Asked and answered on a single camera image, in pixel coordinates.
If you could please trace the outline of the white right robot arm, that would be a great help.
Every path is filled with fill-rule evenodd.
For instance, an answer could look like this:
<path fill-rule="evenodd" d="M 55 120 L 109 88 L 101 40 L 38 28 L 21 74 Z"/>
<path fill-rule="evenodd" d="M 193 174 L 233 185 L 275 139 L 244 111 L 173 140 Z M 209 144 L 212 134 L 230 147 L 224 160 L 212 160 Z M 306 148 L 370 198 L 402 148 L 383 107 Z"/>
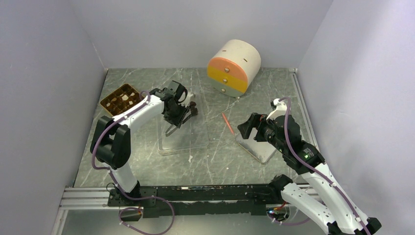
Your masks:
<path fill-rule="evenodd" d="M 269 114 L 251 113 L 237 129 L 241 138 L 266 142 L 279 151 L 285 163 L 318 194 L 316 200 L 286 175 L 276 176 L 269 184 L 269 197 L 275 203 L 289 203 L 316 223 L 326 235 L 373 235 L 382 224 L 367 216 L 342 189 L 325 158 L 316 146 L 304 141 L 300 126 L 290 114 L 291 99 L 271 101 Z"/>

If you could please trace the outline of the gold chocolate tin box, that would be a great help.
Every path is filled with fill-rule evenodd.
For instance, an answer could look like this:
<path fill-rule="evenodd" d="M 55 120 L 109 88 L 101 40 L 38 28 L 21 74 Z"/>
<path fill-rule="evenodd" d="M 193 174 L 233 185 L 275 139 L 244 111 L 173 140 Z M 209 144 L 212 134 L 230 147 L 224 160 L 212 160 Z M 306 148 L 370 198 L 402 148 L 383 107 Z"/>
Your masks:
<path fill-rule="evenodd" d="M 100 101 L 100 105 L 111 116 L 122 114 L 144 99 L 130 84 L 123 84 Z"/>

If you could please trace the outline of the brown rectangular chocolate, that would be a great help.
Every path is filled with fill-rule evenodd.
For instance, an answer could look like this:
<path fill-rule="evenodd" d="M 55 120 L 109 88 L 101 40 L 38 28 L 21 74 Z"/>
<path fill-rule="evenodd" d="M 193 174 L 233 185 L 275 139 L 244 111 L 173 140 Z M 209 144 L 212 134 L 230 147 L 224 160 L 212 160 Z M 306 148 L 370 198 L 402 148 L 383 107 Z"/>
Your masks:
<path fill-rule="evenodd" d="M 198 115 L 198 109 L 191 110 L 191 115 L 192 116 Z"/>

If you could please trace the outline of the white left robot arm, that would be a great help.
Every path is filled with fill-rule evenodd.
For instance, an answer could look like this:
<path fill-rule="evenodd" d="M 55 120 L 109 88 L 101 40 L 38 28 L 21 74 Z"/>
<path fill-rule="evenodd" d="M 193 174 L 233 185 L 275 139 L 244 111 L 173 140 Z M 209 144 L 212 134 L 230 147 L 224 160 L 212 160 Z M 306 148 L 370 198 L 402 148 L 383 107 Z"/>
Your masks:
<path fill-rule="evenodd" d="M 122 114 L 102 116 L 97 121 L 90 146 L 92 168 L 107 172 L 121 193 L 121 200 L 128 206 L 135 205 L 142 197 L 140 182 L 129 164 L 132 135 L 158 115 L 164 115 L 167 122 L 179 128 L 196 108 L 195 94 L 187 90 L 154 89 L 143 91 L 142 95 L 142 101 Z"/>

